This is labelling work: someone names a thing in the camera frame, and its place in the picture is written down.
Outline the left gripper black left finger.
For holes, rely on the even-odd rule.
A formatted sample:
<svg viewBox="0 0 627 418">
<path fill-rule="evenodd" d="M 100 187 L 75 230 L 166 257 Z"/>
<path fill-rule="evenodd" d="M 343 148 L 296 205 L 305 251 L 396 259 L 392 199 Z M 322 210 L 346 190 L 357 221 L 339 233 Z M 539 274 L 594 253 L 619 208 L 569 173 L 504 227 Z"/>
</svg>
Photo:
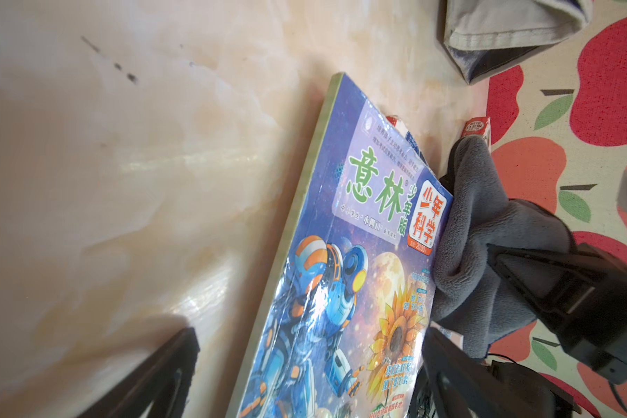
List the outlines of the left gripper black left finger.
<svg viewBox="0 0 627 418">
<path fill-rule="evenodd" d="M 181 329 L 81 416 L 183 416 L 199 353 L 195 329 Z"/>
</svg>

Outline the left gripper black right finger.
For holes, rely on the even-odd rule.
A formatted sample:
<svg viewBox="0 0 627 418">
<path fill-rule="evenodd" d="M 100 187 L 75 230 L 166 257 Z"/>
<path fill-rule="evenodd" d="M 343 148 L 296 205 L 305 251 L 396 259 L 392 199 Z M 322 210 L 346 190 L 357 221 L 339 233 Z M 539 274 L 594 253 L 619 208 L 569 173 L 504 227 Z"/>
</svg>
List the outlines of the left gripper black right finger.
<svg viewBox="0 0 627 418">
<path fill-rule="evenodd" d="M 439 417 L 540 416 L 439 330 L 426 332 L 421 351 Z"/>
</svg>

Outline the grey green microfibre cloth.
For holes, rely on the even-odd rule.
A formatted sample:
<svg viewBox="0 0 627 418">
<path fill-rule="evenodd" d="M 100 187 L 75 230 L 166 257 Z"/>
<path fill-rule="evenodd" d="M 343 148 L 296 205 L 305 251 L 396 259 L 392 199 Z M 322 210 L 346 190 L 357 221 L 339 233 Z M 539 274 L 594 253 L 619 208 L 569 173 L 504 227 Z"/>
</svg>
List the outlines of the grey green microfibre cloth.
<svg viewBox="0 0 627 418">
<path fill-rule="evenodd" d="M 503 189 L 488 145 L 460 139 L 442 183 L 453 190 L 449 219 L 437 248 L 432 319 L 462 334 L 463 351 L 484 358 L 495 341 L 534 322 L 536 315 L 489 265 L 489 246 L 572 253 L 569 228 L 551 212 Z"/>
</svg>

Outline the blue robot sunflower magazine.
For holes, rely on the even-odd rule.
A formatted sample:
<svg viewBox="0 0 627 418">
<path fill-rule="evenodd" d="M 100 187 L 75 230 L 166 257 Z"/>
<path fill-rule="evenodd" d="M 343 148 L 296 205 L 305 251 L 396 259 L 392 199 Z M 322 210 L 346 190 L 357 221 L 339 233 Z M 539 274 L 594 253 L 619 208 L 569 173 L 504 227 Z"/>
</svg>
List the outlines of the blue robot sunflower magazine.
<svg viewBox="0 0 627 418">
<path fill-rule="evenodd" d="M 334 75 L 228 415 L 406 416 L 452 202 L 416 144 Z"/>
</svg>

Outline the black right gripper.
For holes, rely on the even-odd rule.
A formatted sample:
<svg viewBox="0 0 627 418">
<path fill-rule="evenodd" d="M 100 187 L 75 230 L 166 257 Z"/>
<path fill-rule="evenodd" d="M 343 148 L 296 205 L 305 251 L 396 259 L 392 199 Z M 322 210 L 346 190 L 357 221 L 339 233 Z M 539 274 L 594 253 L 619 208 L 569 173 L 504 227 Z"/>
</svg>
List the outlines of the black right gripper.
<svg viewBox="0 0 627 418">
<path fill-rule="evenodd" d="M 489 245 L 488 264 L 564 352 L 614 384 L 627 382 L 627 264 L 590 245 L 559 253 Z"/>
</svg>

